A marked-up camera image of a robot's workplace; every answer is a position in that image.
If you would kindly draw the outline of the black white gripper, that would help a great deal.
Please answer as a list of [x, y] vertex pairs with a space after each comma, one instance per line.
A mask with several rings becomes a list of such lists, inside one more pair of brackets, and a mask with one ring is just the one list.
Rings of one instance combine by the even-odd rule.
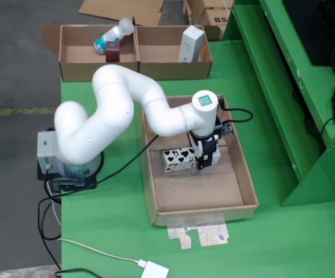
[[197, 158], [197, 168], [202, 170], [212, 165], [213, 159], [219, 159], [221, 153], [218, 147], [219, 136], [213, 133], [209, 137], [198, 137], [193, 132], [188, 132], [188, 138], [194, 155]]

